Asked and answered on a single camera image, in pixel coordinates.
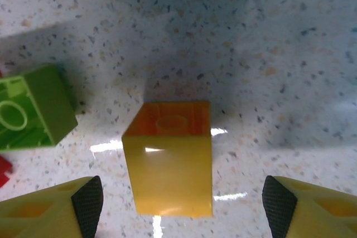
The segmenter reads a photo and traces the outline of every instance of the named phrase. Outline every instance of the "orange lego brick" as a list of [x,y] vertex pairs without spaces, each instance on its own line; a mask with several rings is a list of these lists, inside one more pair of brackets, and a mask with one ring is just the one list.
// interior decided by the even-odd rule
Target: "orange lego brick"
[[145,103],[122,137],[137,212],[212,216],[210,103]]
[[273,238],[357,238],[357,197],[285,177],[266,178]]

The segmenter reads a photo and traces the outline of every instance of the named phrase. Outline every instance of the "lego stud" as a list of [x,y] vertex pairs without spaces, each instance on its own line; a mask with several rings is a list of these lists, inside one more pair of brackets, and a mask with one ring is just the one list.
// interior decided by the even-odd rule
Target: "lego stud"
[[189,133],[187,119],[180,115],[167,115],[156,121],[157,133],[162,135],[185,135]]
[[0,123],[9,130],[20,131],[27,125],[25,110],[11,100],[0,102]]

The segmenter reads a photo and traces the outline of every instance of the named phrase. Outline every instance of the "black rubber pad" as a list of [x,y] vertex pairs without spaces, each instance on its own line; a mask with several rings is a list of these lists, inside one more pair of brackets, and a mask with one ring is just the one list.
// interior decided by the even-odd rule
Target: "black rubber pad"
[[89,180],[71,199],[82,237],[94,238],[103,207],[103,188],[99,176]]
[[268,176],[263,188],[263,206],[273,238],[285,238],[297,204],[296,196]]

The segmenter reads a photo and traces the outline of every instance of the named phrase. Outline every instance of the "yellow lego brick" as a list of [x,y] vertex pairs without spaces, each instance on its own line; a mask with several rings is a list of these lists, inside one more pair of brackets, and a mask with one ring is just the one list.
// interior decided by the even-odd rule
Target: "yellow lego brick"
[[1,238],[94,238],[100,178],[85,177],[0,202]]
[[357,238],[357,197],[285,177],[263,189],[273,238]]
[[138,213],[212,216],[208,102],[145,103],[122,141]]

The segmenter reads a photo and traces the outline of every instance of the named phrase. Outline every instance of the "white speckled surface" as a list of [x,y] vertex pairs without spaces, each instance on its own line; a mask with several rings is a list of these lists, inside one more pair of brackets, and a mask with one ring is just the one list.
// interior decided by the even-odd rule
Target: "white speckled surface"
[[[79,126],[5,154],[0,200],[98,174],[97,238],[261,238],[269,174],[357,194],[357,0],[0,0],[2,70],[41,62],[74,87]],[[214,218],[138,216],[122,150],[90,148],[120,141],[143,100],[194,99],[227,130],[213,194],[243,197],[215,201]]]

